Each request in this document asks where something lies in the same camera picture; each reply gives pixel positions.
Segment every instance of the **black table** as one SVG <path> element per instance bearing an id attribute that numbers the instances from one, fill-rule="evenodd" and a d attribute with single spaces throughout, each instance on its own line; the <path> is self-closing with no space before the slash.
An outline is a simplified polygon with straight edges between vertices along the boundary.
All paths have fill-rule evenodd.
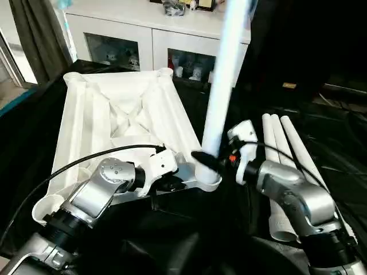
<path id="1" fill-rule="evenodd" d="M 78 60 L 68 70 L 73 71 L 103 73 L 125 70 Z M 201 140 L 210 87 L 208 84 L 180 78 L 174 79 L 174 85 L 195 133 Z M 66 90 L 60 76 L 39 87 L 27 100 L 0 118 L 0 206 L 3 210 L 1 231 L 24 197 L 50 174 Z M 367 177 L 348 173 L 367 172 L 367 147 L 363 143 L 367 134 L 367 119 L 332 107 L 305 103 L 294 95 L 285 97 L 279 92 L 274 97 L 262 98 L 259 92 L 250 94 L 238 89 L 232 93 L 225 129 L 230 129 L 242 120 L 251 119 L 261 140 L 261 116 L 266 112 L 277 113 L 279 116 L 288 115 L 292 119 L 318 167 L 332 167 L 343 171 L 320 169 L 335 200 L 343 201 L 343 204 L 338 205 L 347 222 L 355 229 L 359 242 L 362 243 L 361 249 L 364 250 L 367 244 L 367 204 L 364 199 Z M 257 154 L 263 158 L 263 149 L 259 148 Z M 32 220 L 30 212 L 45 192 L 46 187 L 39 190 L 21 211 L 6 245 L 1 249 L 3 255 L 13 255 L 40 228 Z M 149 199 L 113 207 L 106 215 L 103 226 L 99 226 L 94 233 L 108 236 L 101 238 L 102 241 L 95 239 L 92 246 L 86 244 L 86 254 L 98 247 L 99 251 L 113 251 L 117 257 L 115 260 L 129 270 L 127 266 L 135 263 L 136 251 L 140 251 L 137 247 L 142 245 L 140 248 L 145 250 L 145 254 L 140 254 L 138 259 L 148 262 L 145 268 L 152 271 L 154 268 L 160 270 L 166 265 L 167 254 L 172 253 L 172 249 L 177 251 L 178 243 L 186 244 L 184 248 L 181 247 L 183 251 L 180 255 L 191 251 L 190 248 L 193 247 L 196 251 L 197 247 L 191 247 L 188 243 L 200 243 L 200 246 L 204 243 L 204 250 L 198 250 L 201 251 L 200 262 L 220 262 L 219 258 L 226 258 L 227 262 L 233 261 L 231 264 L 241 269 L 238 265 L 245 255 L 248 262 L 257 261 L 249 250 L 243 255 L 235 253 L 240 244 L 249 244 L 246 236 L 252 234 L 269 238 L 268 200 L 252 187 L 240 187 L 229 178 L 224 180 L 216 192 L 187 190 L 156 198 L 155 203 L 159 206 L 159 211 L 151 211 Z M 127 221 L 126 224 L 121 225 L 121 220 L 116 221 L 116 217 Z M 106 245 L 111 242 L 117 244 L 112 247 Z M 124 261 L 119 258 L 122 250 L 124 257 L 128 255 Z M 204 255 L 203 251 L 209 252 L 209 255 Z M 198 257 L 195 253 L 187 254 L 190 259 Z M 108 259 L 101 261 L 95 253 L 88 256 L 89 262 L 100 261 L 99 266 L 102 263 L 110 266 Z M 185 268 L 190 270 L 192 267 L 185 265 Z"/>

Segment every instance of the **white rod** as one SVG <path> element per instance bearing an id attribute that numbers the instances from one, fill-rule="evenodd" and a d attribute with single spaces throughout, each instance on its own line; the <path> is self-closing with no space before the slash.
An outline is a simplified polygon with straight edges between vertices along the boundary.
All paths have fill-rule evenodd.
<path id="1" fill-rule="evenodd" d="M 245 22 L 249 17 L 249 2 L 250 0 L 227 1 L 202 138 L 202 150 L 215 157 L 218 156 L 229 99 L 231 98 L 240 41 Z M 195 176 L 199 182 L 205 184 L 214 184 L 218 181 L 218 175 L 201 164 L 196 166 Z"/>
<path id="2" fill-rule="evenodd" d="M 262 119 L 263 119 L 264 143 L 269 146 L 277 148 L 271 116 L 268 113 L 265 113 L 263 114 Z M 265 148 L 265 157 L 267 160 L 280 163 L 278 152 L 272 149 Z"/>
<path id="3" fill-rule="evenodd" d="M 283 127 L 280 123 L 278 115 L 271 115 L 271 124 L 273 126 L 276 147 L 282 152 L 286 153 L 288 156 L 292 156 L 286 135 L 284 134 Z M 282 154 L 279 154 L 279 160 L 281 164 L 296 168 L 296 164 L 294 164 L 292 160 L 287 159 Z"/>
<path id="4" fill-rule="evenodd" d="M 303 166 L 305 166 L 308 170 L 310 170 L 311 173 L 313 173 L 317 179 L 321 181 L 321 183 L 326 187 L 327 190 L 329 190 L 323 181 L 319 171 L 317 170 L 317 167 L 312 160 L 308 150 L 304 146 L 302 140 L 300 139 L 296 129 L 294 128 L 291 120 L 288 116 L 282 116 L 280 119 L 284 126 L 284 130 L 287 133 L 287 136 L 289 138 L 289 141 L 292 145 L 292 148 L 294 150 L 294 153 L 299 161 L 299 163 Z M 319 185 L 316 180 L 314 180 L 306 171 L 303 171 L 304 176 L 306 177 L 307 181 L 316 185 Z"/>
<path id="5" fill-rule="evenodd" d="M 277 148 L 275 139 L 275 129 L 272 123 L 272 117 L 265 113 L 263 119 L 264 143 Z M 265 148 L 265 156 L 267 160 L 280 163 L 279 155 L 276 151 Z M 272 199 L 270 200 L 270 217 L 269 217 L 269 232 L 273 239 L 283 242 L 290 242 L 297 239 L 294 229 L 284 213 L 283 209 Z"/>

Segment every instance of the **white plastic part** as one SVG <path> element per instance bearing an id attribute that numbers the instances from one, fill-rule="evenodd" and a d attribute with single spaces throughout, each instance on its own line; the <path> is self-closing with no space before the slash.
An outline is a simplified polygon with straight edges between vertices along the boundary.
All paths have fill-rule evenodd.
<path id="1" fill-rule="evenodd" d="M 194 167 L 192 151 L 200 151 L 184 106 L 173 85 L 169 68 L 151 72 L 67 73 L 68 86 L 52 172 L 102 150 L 133 144 L 164 144 Z M 104 155 L 76 165 L 49 183 L 46 196 L 33 207 L 33 218 L 51 214 L 61 198 L 67 199 L 107 157 L 144 163 L 153 148 L 136 148 Z M 194 169 L 191 184 L 196 183 Z"/>
<path id="2" fill-rule="evenodd" d="M 46 222 L 43 220 L 46 214 L 50 214 L 49 211 L 56 212 L 62 203 L 65 201 L 63 196 L 60 195 L 49 195 L 43 197 L 43 199 L 39 200 L 32 209 L 32 218 L 42 224 L 46 225 Z"/>
<path id="3" fill-rule="evenodd" d="M 242 121 L 240 124 L 234 126 L 227 133 L 230 139 L 237 136 L 239 140 L 256 142 L 257 136 L 255 129 L 253 128 L 252 122 L 250 120 Z M 244 185 L 243 176 L 245 174 L 245 169 L 248 162 L 251 162 L 256 157 L 256 144 L 246 144 L 240 148 L 241 161 L 236 172 L 236 182 L 240 185 Z"/>
<path id="4" fill-rule="evenodd" d="M 196 187 L 200 188 L 201 190 L 203 190 L 205 192 L 213 192 L 218 188 L 218 186 L 221 182 L 222 182 L 222 177 L 220 177 L 218 179 L 218 181 L 214 182 L 213 184 L 206 184 L 206 183 L 202 183 L 202 182 L 198 181 L 198 182 L 195 182 L 191 185 L 196 186 Z"/>
<path id="5" fill-rule="evenodd" d="M 241 36 L 248 20 L 249 3 L 250 0 L 228 1 L 225 12 L 202 138 L 202 150 L 215 157 L 218 157 Z M 218 181 L 218 175 L 202 164 L 197 165 L 195 175 L 199 182 L 205 184 L 214 184 Z"/>
<path id="6" fill-rule="evenodd" d="M 299 161 L 299 163 L 301 165 L 303 165 L 304 167 L 306 167 L 321 183 L 322 185 L 325 187 L 325 189 L 329 191 L 329 189 L 327 188 L 326 183 L 323 181 L 321 174 L 319 172 L 319 170 L 317 169 L 314 161 L 312 160 L 306 146 L 304 146 L 302 140 L 300 139 L 296 129 L 293 126 L 292 121 L 290 120 L 290 118 L 288 116 L 282 116 L 282 118 L 280 119 L 280 121 L 283 124 L 284 130 L 287 133 L 288 139 L 292 145 L 293 151 Z M 304 176 L 306 177 L 306 179 L 313 184 L 319 185 L 318 182 L 312 178 L 306 171 L 303 171 Z M 349 233 L 349 235 L 351 237 L 354 237 L 355 240 L 357 240 L 353 229 L 350 227 L 350 225 L 348 223 L 345 223 L 346 229 Z"/>
<path id="7" fill-rule="evenodd" d="M 148 194 L 150 187 L 163 175 L 177 171 L 177 162 L 171 150 L 164 150 L 140 165 L 145 172 L 145 182 L 143 188 L 138 192 L 138 197 Z"/>
<path id="8" fill-rule="evenodd" d="M 275 129 L 272 121 L 272 117 L 265 113 L 262 116 L 263 119 L 263 131 L 264 131 L 264 142 L 270 146 L 277 148 L 277 142 L 284 143 L 279 139 L 275 139 Z M 279 155 L 276 151 L 265 148 L 265 155 L 267 160 L 280 163 Z M 294 229 L 284 213 L 283 209 L 272 199 L 270 200 L 270 217 L 269 217 L 269 232 L 273 239 L 283 242 L 290 242 L 297 239 L 297 235 Z"/>

